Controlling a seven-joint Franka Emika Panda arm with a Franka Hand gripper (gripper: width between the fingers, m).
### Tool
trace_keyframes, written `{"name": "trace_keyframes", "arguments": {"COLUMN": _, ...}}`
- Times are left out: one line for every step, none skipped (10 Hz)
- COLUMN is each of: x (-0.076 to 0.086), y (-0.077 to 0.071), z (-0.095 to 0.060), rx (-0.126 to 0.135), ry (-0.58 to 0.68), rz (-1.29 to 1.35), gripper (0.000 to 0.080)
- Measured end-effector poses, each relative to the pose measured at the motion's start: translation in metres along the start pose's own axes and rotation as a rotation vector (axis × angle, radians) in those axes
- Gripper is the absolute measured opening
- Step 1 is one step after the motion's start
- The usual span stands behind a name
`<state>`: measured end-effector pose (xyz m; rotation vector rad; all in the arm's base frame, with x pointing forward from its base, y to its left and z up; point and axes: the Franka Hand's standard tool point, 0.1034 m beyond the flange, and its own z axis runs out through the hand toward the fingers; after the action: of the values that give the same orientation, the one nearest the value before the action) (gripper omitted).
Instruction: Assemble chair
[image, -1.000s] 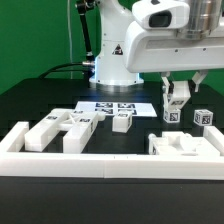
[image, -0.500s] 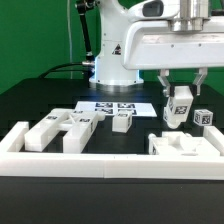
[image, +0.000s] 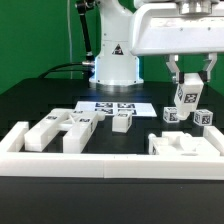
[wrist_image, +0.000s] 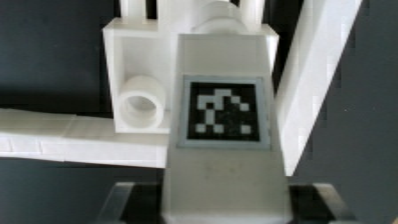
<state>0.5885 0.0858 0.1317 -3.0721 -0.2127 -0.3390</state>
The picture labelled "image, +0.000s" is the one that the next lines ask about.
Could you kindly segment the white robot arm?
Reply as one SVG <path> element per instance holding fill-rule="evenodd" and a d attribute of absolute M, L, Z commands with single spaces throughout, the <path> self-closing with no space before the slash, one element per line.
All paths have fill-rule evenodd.
<path fill-rule="evenodd" d="M 101 50 L 90 83 L 106 88 L 140 85 L 139 58 L 224 52 L 223 0 L 99 0 Z"/>

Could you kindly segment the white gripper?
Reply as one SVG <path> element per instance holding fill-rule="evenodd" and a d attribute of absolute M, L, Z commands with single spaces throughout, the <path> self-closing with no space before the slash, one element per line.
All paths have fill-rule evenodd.
<path fill-rule="evenodd" d="M 137 9 L 130 25 L 129 49 L 133 55 L 164 55 L 174 83 L 184 83 L 184 73 L 173 54 L 208 53 L 199 72 L 211 80 L 218 52 L 224 52 L 224 2 L 213 4 L 210 15 L 180 14 L 174 2 L 148 3 Z"/>

